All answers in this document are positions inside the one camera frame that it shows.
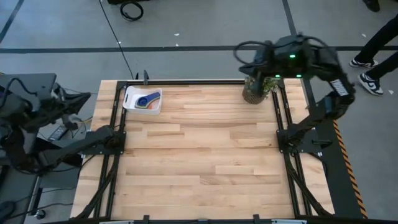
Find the wooden table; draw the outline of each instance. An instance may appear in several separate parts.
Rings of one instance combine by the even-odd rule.
[[[101,82],[92,130],[109,124],[116,82]],[[285,84],[293,121],[299,122],[308,115],[301,82]],[[160,115],[127,114],[113,220],[142,220],[143,215],[152,220],[294,217],[271,97],[249,105],[239,85],[160,87]],[[96,192],[102,161],[103,156],[96,156],[81,171],[72,217]],[[321,162],[302,154],[302,165],[308,188],[333,213]],[[297,192],[303,212],[298,187]]]

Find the concrete floor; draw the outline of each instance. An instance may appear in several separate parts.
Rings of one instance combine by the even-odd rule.
[[[119,52],[99,48],[118,45],[96,0],[7,0],[0,1],[0,30],[17,3],[23,2],[3,40],[1,49],[66,49],[70,53],[0,54],[4,73],[48,73],[57,81],[78,91],[98,91],[101,80],[130,79],[130,71]],[[393,0],[380,0],[381,11],[369,11],[361,0],[287,0],[295,29],[321,38],[332,46],[362,46],[398,10]],[[146,69],[155,78],[241,78],[239,63],[226,50],[161,51],[154,47],[236,45],[245,40],[277,40],[289,35],[287,16],[281,0],[151,0],[143,2],[145,14],[137,22],[125,21],[117,6],[104,1],[104,8],[123,47],[147,47],[140,52],[127,50],[133,73]],[[389,45],[398,45],[394,39]],[[73,53],[92,48],[92,53]],[[339,52],[347,65],[358,52]],[[377,60],[392,52],[383,51]],[[251,58],[252,51],[242,52]],[[350,80],[363,70],[345,66]],[[395,125],[398,125],[398,71],[382,79],[386,94],[372,96],[357,85],[356,101],[339,120],[340,130],[354,174],[370,218],[398,220],[398,158]],[[312,80],[319,100],[329,88]],[[95,96],[79,116],[93,114]],[[41,130],[49,136],[57,126]],[[54,192],[43,196],[42,205],[73,201],[74,192]],[[46,209],[42,222],[66,220],[70,207]],[[26,223],[37,223],[32,217]]]

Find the white container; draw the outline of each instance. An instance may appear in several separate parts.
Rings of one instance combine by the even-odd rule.
[[[147,96],[152,93],[160,93],[160,99],[157,100],[157,105],[151,105],[152,109],[140,109],[135,108],[136,101],[142,97]],[[129,86],[126,90],[126,94],[123,99],[123,107],[128,110],[128,112],[135,114],[148,114],[148,115],[158,115],[160,113],[160,109],[162,107],[162,89],[154,88],[154,89],[140,89],[134,86]]]

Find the black pants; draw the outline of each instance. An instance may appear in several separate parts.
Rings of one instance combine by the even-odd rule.
[[[394,37],[398,35],[398,15],[391,19],[371,40],[362,48],[355,57],[357,62],[372,62],[377,52]],[[398,67],[398,52],[391,55],[378,66],[370,69],[366,74],[374,80],[381,78],[387,72],[392,72]]]

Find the blue object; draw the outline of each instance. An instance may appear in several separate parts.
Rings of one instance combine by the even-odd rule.
[[[138,100],[136,101],[135,108],[147,109],[153,101],[158,100],[158,99],[160,99],[159,92],[152,93],[147,96],[142,96],[142,97],[138,98]]]

